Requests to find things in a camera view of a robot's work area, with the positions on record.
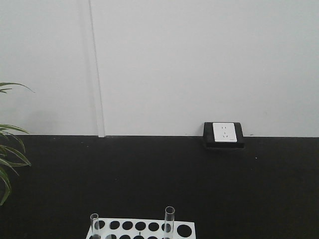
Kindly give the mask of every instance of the black surface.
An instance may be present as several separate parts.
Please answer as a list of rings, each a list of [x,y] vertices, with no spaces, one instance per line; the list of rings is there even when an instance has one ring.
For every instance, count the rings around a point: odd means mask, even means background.
[[[89,217],[195,222],[198,239],[319,238],[319,139],[24,136],[32,167],[10,173],[1,239],[84,239]]]
[[[150,223],[149,230],[152,232],[156,232],[160,228],[158,223]]]
[[[112,230],[115,230],[115,229],[119,228],[119,226],[120,226],[120,222],[119,221],[112,221],[110,223],[110,229],[112,229]]]
[[[130,222],[130,221],[126,221],[126,222],[123,223],[122,227],[125,230],[129,230],[129,229],[131,229],[133,227],[133,223]]]
[[[177,233],[181,237],[187,238],[192,234],[192,230],[188,225],[179,225],[177,227]]]
[[[143,231],[146,228],[146,224],[144,222],[138,222],[135,224],[135,228],[138,231]]]

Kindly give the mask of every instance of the white wall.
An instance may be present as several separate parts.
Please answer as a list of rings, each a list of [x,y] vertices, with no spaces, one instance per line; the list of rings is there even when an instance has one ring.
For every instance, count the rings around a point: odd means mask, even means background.
[[[108,135],[319,136],[319,1],[92,5]]]
[[[2,0],[1,123],[32,134],[97,135],[96,77],[87,0]]]

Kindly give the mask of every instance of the test tube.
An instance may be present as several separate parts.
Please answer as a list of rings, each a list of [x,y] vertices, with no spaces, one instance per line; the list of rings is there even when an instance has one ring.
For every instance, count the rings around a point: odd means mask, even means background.
[[[164,239],[173,239],[175,208],[165,208]]]
[[[99,223],[99,215],[97,213],[93,213],[90,216],[91,219],[91,229],[92,229],[92,239],[100,239],[100,223]]]

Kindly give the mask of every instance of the green leaf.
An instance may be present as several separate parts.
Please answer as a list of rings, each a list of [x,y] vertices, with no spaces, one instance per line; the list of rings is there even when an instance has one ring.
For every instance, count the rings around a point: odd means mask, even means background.
[[[1,137],[4,137],[6,140],[9,140],[9,138],[6,136],[5,133],[0,133],[0,136],[1,136]]]
[[[12,88],[1,89],[1,90],[0,90],[0,92],[1,92],[1,93],[6,93],[6,94],[7,94],[7,92],[6,92],[7,90],[12,90]]]
[[[14,168],[12,168],[12,166],[10,165],[10,162],[9,162],[9,161],[4,160],[3,158],[0,158],[0,164],[3,164],[3,165],[5,165],[5,166],[8,166],[8,167],[11,168],[17,175],[19,175],[18,172],[15,171]]]
[[[2,147],[1,144],[0,144],[0,151],[2,152],[2,155],[6,156],[6,157],[8,156],[6,150]]]
[[[15,148],[11,148],[11,147],[8,147],[8,146],[4,146],[4,145],[1,145],[2,148],[5,148],[7,151],[15,154],[18,158],[20,158],[23,162],[27,163],[29,166],[31,166],[31,163],[30,161],[21,153],[19,152],[18,150],[16,150]]]
[[[0,167],[0,178],[4,181],[4,184],[5,184],[5,192],[0,202],[0,206],[2,206],[11,193],[11,185],[10,185],[9,177],[2,167]]]
[[[21,147],[22,147],[22,149],[23,149],[23,152],[25,153],[25,147],[24,147],[24,143],[22,142],[22,140],[19,139],[17,136],[15,136],[15,135],[12,134],[12,133],[9,133],[9,132],[8,132],[7,134],[11,135],[16,141],[19,142],[19,144],[21,145]]]
[[[13,129],[13,130],[24,132],[24,133],[29,133],[28,131],[26,131],[23,128],[20,128],[20,127],[14,126],[14,125],[10,125],[10,124],[0,124],[0,127],[5,128],[5,129]]]
[[[19,86],[23,86],[23,87],[26,87],[27,89],[31,90],[28,86],[25,86],[25,85],[19,84],[19,83],[10,83],[10,82],[1,82],[0,83],[0,87],[7,86],[7,85],[19,85]]]

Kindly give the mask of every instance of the potted plant leaf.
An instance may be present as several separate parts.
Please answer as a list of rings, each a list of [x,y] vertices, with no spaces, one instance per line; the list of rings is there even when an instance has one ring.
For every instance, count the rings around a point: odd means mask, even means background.
[[[18,83],[0,83],[0,93],[7,94],[7,91],[12,89],[4,87],[8,85],[24,86]],[[0,195],[0,206],[4,204],[4,202],[7,200],[8,196],[11,193],[10,180],[8,174],[5,171],[5,167],[12,169],[18,175],[17,171],[14,169],[15,167],[23,167],[27,165],[31,166],[31,163],[24,155],[25,147],[22,140],[12,133],[13,130],[28,133],[23,128],[10,124],[0,123],[0,137],[2,138],[2,141],[0,141],[0,179],[4,182],[5,187],[3,195]],[[17,142],[20,149],[11,146],[11,144],[9,146],[9,143],[12,143],[13,141]],[[12,159],[14,158],[18,159],[19,162],[12,161]]]

